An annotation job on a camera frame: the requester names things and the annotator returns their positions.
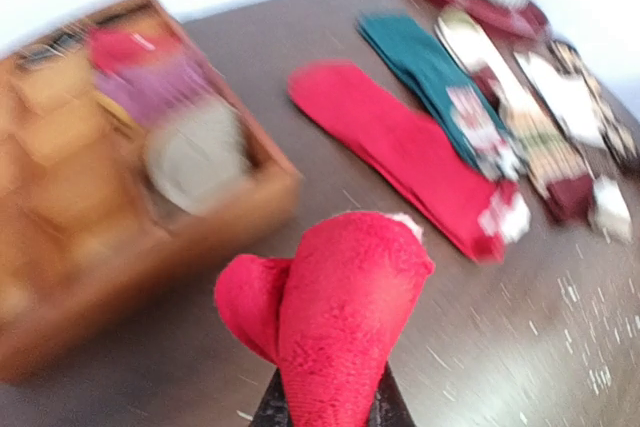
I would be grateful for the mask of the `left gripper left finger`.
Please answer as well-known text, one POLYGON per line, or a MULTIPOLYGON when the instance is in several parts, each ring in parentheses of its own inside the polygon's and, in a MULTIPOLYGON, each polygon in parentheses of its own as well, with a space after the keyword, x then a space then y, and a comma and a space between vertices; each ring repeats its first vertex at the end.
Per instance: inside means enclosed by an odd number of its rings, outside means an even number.
POLYGON ((282 377, 279 369, 269 382, 261 401, 249 423, 250 427, 292 427, 289 407, 286 401, 282 377))

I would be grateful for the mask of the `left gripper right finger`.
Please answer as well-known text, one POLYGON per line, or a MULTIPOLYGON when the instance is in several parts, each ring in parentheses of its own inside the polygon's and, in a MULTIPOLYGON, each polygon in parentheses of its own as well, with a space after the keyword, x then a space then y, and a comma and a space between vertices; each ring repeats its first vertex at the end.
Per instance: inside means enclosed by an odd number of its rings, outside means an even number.
POLYGON ((378 384, 367 426, 416 427, 389 364, 378 384))

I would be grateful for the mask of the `red sock with beige toe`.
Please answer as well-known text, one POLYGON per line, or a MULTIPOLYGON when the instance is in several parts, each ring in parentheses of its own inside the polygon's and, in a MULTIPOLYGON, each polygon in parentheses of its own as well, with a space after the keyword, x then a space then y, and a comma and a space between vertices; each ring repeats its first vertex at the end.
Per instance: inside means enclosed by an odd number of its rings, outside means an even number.
POLYGON ((279 370, 296 426, 363 426, 434 264, 402 213, 346 212, 291 258, 243 254, 219 274, 221 320, 279 370))

